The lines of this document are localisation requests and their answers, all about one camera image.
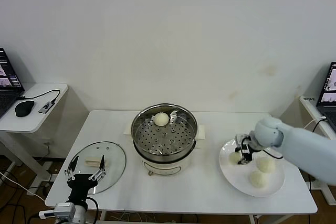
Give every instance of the wooden floor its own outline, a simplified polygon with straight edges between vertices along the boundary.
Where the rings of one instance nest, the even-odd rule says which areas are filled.
[[[5,158],[0,158],[0,170],[6,170],[10,165],[10,161]],[[61,162],[54,162],[50,168],[52,173],[58,173],[61,168]],[[21,167],[15,167],[13,174],[18,179],[19,183],[25,187],[29,187],[35,174],[25,165]],[[9,185],[15,187],[15,185],[9,181],[6,181]],[[333,194],[336,196],[336,187],[330,187]],[[49,192],[50,187],[47,187],[45,193]],[[38,195],[45,198],[42,188],[39,188]],[[13,215],[15,206],[7,206],[4,209],[2,207],[10,200],[10,204],[19,204],[25,207],[26,218],[41,211],[49,209],[46,207],[39,198],[33,196],[27,196],[23,190],[16,190],[5,184],[0,187],[0,224],[24,224],[24,213],[22,207],[17,207],[15,213],[15,219],[13,221]],[[320,191],[312,191],[312,195],[318,206],[317,214],[310,216],[311,224],[332,224],[336,223],[336,207],[329,206],[322,193]],[[92,223],[94,212],[90,211],[87,216],[87,222]],[[118,220],[123,221],[143,221],[143,222],[175,222],[175,223],[225,223],[225,224],[249,224],[247,216],[223,216],[223,215],[180,215],[180,214],[144,214],[144,213],[131,213],[125,214],[123,212],[109,212],[106,215],[106,220]],[[267,218],[261,217],[259,223]],[[34,219],[31,224],[54,224],[53,218],[47,220]],[[290,219],[282,222],[283,224],[308,224],[307,215],[293,216]]]

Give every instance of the pot lid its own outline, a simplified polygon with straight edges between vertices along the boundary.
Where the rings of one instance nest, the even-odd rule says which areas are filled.
[[[100,161],[104,156],[106,174],[95,188],[89,190],[90,195],[100,193],[113,186],[120,179],[126,166],[124,150],[118,144],[112,142],[90,144],[78,152],[71,162],[77,156],[78,160],[74,174],[94,174],[98,171]]]

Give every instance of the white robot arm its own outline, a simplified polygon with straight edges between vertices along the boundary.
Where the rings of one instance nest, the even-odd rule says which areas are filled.
[[[244,138],[252,149],[251,154],[272,147],[303,171],[329,185],[336,185],[336,140],[291,127],[271,117],[259,121],[255,130]],[[236,138],[236,142],[241,143],[241,140]]]

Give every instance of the white desk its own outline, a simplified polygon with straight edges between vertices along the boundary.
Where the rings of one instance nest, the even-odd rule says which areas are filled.
[[[315,95],[302,95],[300,96],[300,102],[303,105],[303,107],[307,110],[309,115],[312,119],[321,117],[321,113],[316,108],[316,103],[318,100],[318,96]],[[336,133],[333,130],[333,128],[329,125],[328,122],[320,122],[318,125],[319,129],[322,131],[323,135],[327,138],[329,138],[332,141],[336,140]],[[330,206],[336,206],[336,200],[330,191],[328,185],[324,182],[321,182],[319,180],[315,180],[311,183],[311,189],[312,190],[321,190],[322,194],[324,195],[327,203]]]
[[[286,161],[283,161],[286,174],[283,188],[267,198],[241,193],[222,174],[218,161],[220,148],[236,133],[249,132],[268,114],[193,113],[198,123],[205,125],[205,143],[192,152],[191,165],[173,176],[148,176],[130,136],[123,134],[136,114],[135,111],[91,111],[61,169],[67,169],[74,155],[94,142],[112,141],[124,149],[127,164],[120,180],[108,190],[93,195],[101,210],[289,216],[317,211],[299,170]],[[52,207],[64,202],[69,194],[65,175],[60,172],[46,205]],[[88,204],[89,209],[95,209],[90,201]]]
[[[18,118],[15,115],[15,106],[20,102],[23,102],[22,100],[16,101],[14,105],[12,105],[12,107],[0,118],[0,142],[7,148],[7,150],[5,149],[5,155],[17,165],[19,165],[22,161],[37,174],[37,177],[31,185],[34,187],[38,186],[41,181],[49,181],[51,174],[47,172],[47,169],[51,165],[51,162],[45,162],[42,167],[15,139],[13,139],[7,133],[33,133],[37,131],[51,111],[56,107],[62,96],[66,93],[68,86],[62,83],[23,83],[23,86],[25,88],[25,93],[23,95],[26,97],[34,97],[52,89],[60,90],[60,94],[55,101],[55,105],[51,107],[51,109],[46,114],[38,113],[38,111],[48,101],[54,99],[57,95],[57,92],[51,92],[42,97],[33,99],[35,101],[35,105],[31,113],[23,118]]]

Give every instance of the metal rim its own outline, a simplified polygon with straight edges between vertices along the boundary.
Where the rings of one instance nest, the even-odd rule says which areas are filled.
[[[165,126],[155,125],[154,116],[164,112],[169,115]],[[135,149],[150,162],[174,163],[187,156],[195,146],[197,121],[182,106],[160,103],[139,112],[131,125]]]
[[[134,148],[135,148],[136,152],[137,152],[143,159],[145,159],[145,160],[147,160],[147,161],[149,161],[149,162],[151,162],[151,163],[162,164],[162,165],[174,164],[174,163],[176,163],[176,162],[178,162],[178,161],[181,161],[181,160],[187,158],[187,157],[190,155],[190,153],[193,151],[193,149],[195,148],[196,143],[197,143],[197,142],[195,141],[194,144],[193,144],[193,146],[192,146],[192,148],[190,149],[190,151],[189,151],[185,156],[180,157],[180,158],[175,159],[175,160],[172,160],[172,161],[166,161],[166,162],[165,162],[165,161],[154,161],[154,160],[152,160],[152,159],[149,159],[149,158],[145,157],[145,156],[142,155],[142,153],[138,150],[138,148],[136,147],[136,144],[135,144],[134,141],[133,141],[133,145],[134,145]]]

